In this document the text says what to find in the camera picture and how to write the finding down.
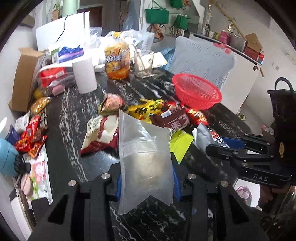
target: black handle grip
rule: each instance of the black handle grip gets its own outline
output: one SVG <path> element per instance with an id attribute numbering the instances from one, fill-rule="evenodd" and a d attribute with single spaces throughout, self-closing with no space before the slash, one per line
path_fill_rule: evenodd
<path id="1" fill-rule="evenodd" d="M 292 87 L 292 85 L 291 85 L 291 83 L 290 83 L 290 81 L 289 80 L 287 80 L 286 78 L 284 78 L 284 77 L 280 77 L 280 78 L 278 78 L 277 80 L 276 80 L 276 82 L 274 83 L 274 89 L 276 90 L 276 85 L 278 84 L 278 82 L 280 82 L 280 81 L 284 81 L 284 82 L 286 82 L 287 84 L 288 84 L 288 86 L 289 86 L 289 88 L 290 88 L 290 90 L 291 90 L 291 94 L 293 94 L 294 93 L 294 89 L 293 89 L 293 87 Z"/>

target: green bag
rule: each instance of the green bag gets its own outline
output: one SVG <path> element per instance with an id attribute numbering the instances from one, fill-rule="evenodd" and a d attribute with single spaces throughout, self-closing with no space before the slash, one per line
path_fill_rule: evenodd
<path id="1" fill-rule="evenodd" d="M 178 15 L 174 22 L 174 27 L 187 30 L 188 19 L 183 15 Z"/>
<path id="2" fill-rule="evenodd" d="M 173 8 L 182 8 L 183 7 L 182 0 L 170 0 L 169 3 L 170 3 L 170 6 Z"/>
<path id="3" fill-rule="evenodd" d="M 152 24 L 156 24 L 156 23 L 167 24 L 169 12 L 165 8 L 162 8 L 161 6 L 153 7 L 153 2 L 159 6 L 159 4 L 157 2 L 152 1 L 152 8 L 145 9 L 146 22 L 152 23 Z"/>

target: glass cup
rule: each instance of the glass cup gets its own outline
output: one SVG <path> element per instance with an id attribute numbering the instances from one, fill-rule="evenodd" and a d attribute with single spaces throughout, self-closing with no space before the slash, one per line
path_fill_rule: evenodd
<path id="1" fill-rule="evenodd" d="M 150 50 L 136 50 L 135 75 L 139 78 L 147 78 L 151 75 L 154 52 Z"/>

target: yellow-green paper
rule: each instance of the yellow-green paper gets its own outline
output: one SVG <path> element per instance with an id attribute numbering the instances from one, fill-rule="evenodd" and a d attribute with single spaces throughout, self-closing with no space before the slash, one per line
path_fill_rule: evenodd
<path id="1" fill-rule="evenodd" d="M 170 151 L 175 154 L 179 164 L 185 156 L 192 141 L 193 136 L 183 130 L 179 130 L 172 135 L 172 139 L 170 141 Z"/>

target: red plastic basket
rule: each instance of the red plastic basket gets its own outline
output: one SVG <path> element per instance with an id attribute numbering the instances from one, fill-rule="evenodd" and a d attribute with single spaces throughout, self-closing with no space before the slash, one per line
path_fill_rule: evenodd
<path id="1" fill-rule="evenodd" d="M 209 109 L 222 100 L 216 86 L 196 75 L 176 74 L 172 82 L 179 100 L 195 110 Z"/>

